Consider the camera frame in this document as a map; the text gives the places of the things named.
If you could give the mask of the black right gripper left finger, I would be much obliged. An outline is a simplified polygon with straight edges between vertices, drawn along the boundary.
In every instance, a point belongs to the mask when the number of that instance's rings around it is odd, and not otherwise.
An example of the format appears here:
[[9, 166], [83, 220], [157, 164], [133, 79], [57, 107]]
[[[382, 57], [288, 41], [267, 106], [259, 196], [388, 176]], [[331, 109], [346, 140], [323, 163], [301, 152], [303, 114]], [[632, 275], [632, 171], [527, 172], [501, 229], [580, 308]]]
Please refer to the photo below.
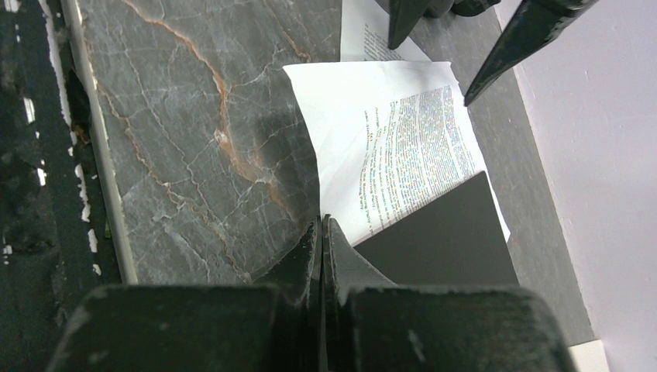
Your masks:
[[75, 310], [50, 371], [318, 371], [322, 224], [253, 284], [107, 285]]

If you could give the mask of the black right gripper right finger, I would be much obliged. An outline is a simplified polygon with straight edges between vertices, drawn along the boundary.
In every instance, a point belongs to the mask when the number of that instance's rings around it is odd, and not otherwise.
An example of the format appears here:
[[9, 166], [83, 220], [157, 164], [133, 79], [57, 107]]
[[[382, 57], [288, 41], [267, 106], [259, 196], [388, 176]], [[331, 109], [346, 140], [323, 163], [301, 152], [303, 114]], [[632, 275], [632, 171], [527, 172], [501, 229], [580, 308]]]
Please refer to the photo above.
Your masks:
[[330, 371], [574, 371], [556, 318], [520, 287], [395, 286], [323, 219]]

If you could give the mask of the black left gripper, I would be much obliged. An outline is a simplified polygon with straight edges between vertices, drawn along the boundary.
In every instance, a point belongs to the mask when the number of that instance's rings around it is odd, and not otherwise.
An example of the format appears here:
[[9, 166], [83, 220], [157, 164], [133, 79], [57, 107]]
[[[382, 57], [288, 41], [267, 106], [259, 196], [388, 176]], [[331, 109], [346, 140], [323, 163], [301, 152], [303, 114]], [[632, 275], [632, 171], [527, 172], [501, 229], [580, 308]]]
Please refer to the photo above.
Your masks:
[[[387, 46], [396, 50], [425, 14], [440, 18], [447, 12], [474, 17], [500, 0], [390, 0]], [[504, 72], [556, 40], [562, 31], [594, 6], [595, 0], [524, 0], [502, 31], [464, 96], [474, 103]]]

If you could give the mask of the printed text paper sheet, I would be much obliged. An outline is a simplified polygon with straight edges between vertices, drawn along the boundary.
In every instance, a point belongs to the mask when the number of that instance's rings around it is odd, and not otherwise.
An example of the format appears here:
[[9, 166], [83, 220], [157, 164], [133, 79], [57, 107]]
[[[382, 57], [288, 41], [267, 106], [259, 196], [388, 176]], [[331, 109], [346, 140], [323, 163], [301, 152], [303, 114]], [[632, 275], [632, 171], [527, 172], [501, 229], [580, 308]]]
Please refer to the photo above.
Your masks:
[[355, 246], [487, 165], [449, 62], [284, 68], [318, 169], [320, 211]]

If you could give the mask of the red folder black inside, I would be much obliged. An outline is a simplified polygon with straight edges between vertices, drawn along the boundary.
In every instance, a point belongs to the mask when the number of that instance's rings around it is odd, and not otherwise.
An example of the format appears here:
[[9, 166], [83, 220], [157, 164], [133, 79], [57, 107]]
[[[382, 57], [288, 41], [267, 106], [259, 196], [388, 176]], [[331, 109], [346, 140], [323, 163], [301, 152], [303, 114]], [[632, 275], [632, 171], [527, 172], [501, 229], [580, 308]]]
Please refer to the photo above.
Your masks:
[[485, 172], [356, 250], [396, 284], [519, 284]]

